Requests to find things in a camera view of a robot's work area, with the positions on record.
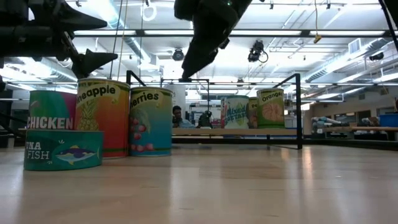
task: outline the cherry illustration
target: cherry illustration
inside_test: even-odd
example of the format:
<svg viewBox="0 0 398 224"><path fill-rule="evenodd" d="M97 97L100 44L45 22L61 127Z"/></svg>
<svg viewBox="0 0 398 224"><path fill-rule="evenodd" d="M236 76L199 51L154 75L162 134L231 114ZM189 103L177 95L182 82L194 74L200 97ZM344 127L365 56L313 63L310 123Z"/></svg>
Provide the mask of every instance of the cherry illustration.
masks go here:
<svg viewBox="0 0 398 224"><path fill-rule="evenodd" d="M140 139L141 139L141 134L134 133L134 140L140 140Z"/></svg>
<svg viewBox="0 0 398 224"><path fill-rule="evenodd" d="M137 146L137 151L144 152L144 146Z"/></svg>
<svg viewBox="0 0 398 224"><path fill-rule="evenodd" d="M138 131L139 132L145 132L147 130L147 127L145 127L145 125L140 125L139 127L138 127Z"/></svg>
<svg viewBox="0 0 398 224"><path fill-rule="evenodd" d="M153 144L147 144L145 147L148 151L153 151L154 150L154 145Z"/></svg>

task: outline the person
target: person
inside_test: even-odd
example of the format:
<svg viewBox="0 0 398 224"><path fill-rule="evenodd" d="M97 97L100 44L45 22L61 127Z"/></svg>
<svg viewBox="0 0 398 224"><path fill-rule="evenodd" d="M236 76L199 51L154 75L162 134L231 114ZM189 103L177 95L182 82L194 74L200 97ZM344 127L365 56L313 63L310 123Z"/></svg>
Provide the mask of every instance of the person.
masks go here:
<svg viewBox="0 0 398 224"><path fill-rule="evenodd" d="M179 106L173 107L173 128L195 128L195 125L181 117L181 107Z"/></svg>

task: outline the fish illustration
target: fish illustration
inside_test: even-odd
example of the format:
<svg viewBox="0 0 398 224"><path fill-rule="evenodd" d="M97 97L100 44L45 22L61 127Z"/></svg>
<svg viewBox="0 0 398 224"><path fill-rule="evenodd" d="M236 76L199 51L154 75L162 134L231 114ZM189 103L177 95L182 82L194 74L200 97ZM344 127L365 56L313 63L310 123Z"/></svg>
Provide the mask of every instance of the fish illustration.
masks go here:
<svg viewBox="0 0 398 224"><path fill-rule="evenodd" d="M59 152L55 156L60 160L69 162L70 165L74 165L74 162L88 159L95 154L97 153L86 149L80 149L79 146L72 146L69 149Z"/></svg>

